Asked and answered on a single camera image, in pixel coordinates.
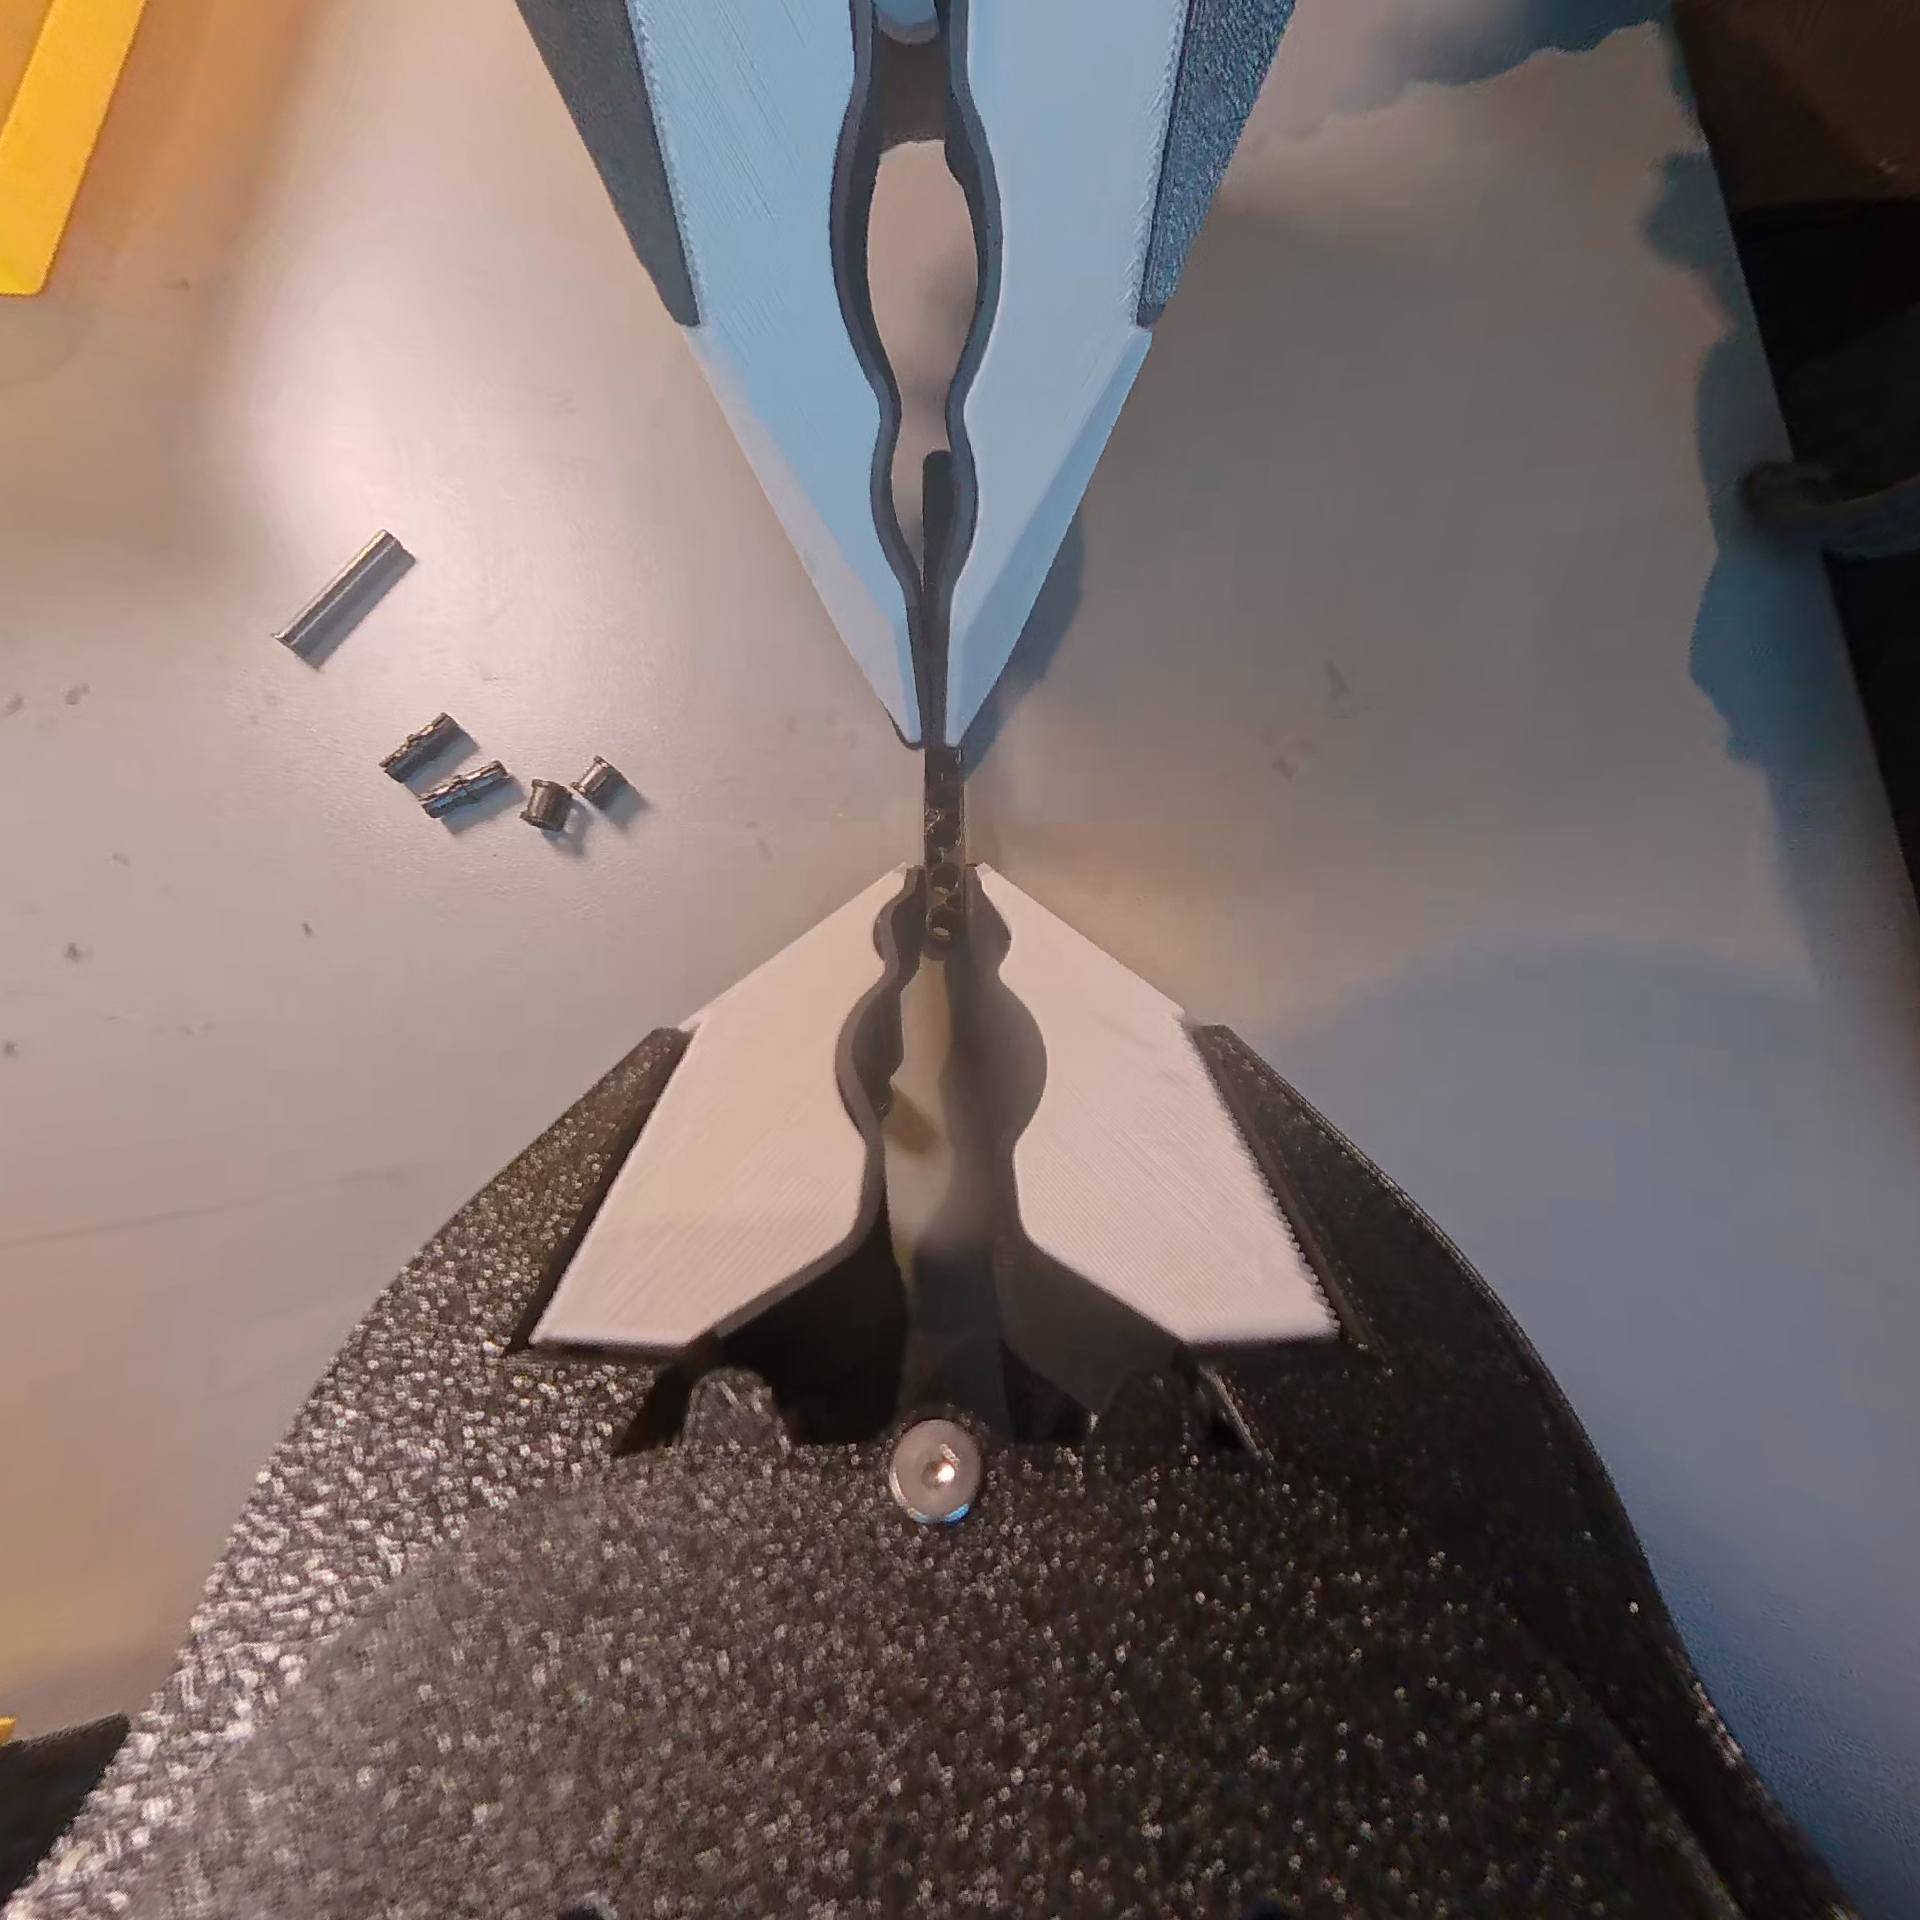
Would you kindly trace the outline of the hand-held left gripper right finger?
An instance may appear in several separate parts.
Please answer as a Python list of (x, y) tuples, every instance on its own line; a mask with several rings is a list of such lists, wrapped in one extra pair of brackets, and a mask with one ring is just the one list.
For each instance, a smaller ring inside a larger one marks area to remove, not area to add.
[(1192, 1353), (1333, 1338), (1184, 1007), (992, 866), (968, 879), (1022, 1247)]

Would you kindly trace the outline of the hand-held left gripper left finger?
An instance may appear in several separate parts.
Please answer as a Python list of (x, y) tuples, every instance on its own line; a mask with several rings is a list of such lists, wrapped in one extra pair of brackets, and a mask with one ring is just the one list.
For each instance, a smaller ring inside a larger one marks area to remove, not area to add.
[(676, 1353), (856, 1247), (918, 957), (920, 871), (900, 866), (685, 1018), (538, 1346)]

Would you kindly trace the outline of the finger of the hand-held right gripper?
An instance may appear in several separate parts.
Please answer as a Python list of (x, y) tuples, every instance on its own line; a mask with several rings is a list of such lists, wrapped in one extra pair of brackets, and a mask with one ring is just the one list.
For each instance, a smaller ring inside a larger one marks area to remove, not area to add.
[(687, 342), (835, 629), (920, 743), (899, 393), (869, 301), (872, 4), (629, 4), (690, 274)]
[(960, 740), (1005, 666), (1150, 346), (1138, 324), (1186, 4), (960, 4), (987, 186), (983, 319), (952, 389), (971, 532), (948, 594)]

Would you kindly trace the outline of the long black toy beam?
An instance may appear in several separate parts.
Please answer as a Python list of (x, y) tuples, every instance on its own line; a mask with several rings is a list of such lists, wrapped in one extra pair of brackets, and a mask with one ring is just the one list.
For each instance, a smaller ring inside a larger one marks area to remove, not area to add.
[(916, 669), (920, 694), (920, 871), (925, 927), (924, 945), (947, 957), (966, 937), (966, 758), (944, 735), (948, 680), (951, 554), (955, 542), (952, 454), (934, 447), (920, 469), (920, 586), (916, 609)]

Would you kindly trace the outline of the grey desk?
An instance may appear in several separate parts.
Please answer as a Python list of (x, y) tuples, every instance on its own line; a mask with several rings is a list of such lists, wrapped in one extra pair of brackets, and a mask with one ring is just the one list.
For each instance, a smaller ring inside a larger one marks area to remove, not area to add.
[[(1300, 4), (973, 833), (1494, 1285), (1738, 1737), (1900, 1916), (1912, 894), (1827, 580), (1740, 514), (1786, 433), (1672, 31)], [(395, 586), (277, 644), (381, 529)], [(629, 791), (531, 828), (594, 753)], [(914, 772), (515, 4), (148, 4), (5, 301), (23, 1728), (147, 1702), (389, 1274), (906, 858)]]

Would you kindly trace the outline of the yellow plastic bin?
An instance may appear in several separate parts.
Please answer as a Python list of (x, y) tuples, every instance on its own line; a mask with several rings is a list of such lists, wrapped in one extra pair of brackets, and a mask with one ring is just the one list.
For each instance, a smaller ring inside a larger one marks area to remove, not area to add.
[(144, 9), (5, 4), (5, 296), (34, 296), (48, 281)]

